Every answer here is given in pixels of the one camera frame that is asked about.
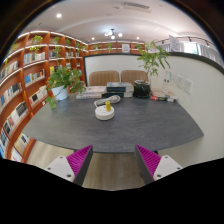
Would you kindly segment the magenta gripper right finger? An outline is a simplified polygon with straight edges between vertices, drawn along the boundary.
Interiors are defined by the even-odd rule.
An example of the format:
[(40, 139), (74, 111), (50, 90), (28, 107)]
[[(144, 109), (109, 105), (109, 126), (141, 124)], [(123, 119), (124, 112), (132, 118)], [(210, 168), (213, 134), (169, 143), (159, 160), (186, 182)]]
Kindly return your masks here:
[(169, 155), (160, 156), (139, 145), (135, 146), (135, 157), (145, 184), (152, 183), (182, 169), (182, 166)]

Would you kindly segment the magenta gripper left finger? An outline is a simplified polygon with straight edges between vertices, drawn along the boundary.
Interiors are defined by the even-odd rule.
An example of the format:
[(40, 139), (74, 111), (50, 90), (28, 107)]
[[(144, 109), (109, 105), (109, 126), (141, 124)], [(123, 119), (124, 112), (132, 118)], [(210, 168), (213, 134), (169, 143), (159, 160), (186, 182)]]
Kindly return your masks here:
[(93, 146), (89, 145), (75, 151), (67, 157), (57, 157), (45, 170), (81, 186), (84, 182), (92, 155)]

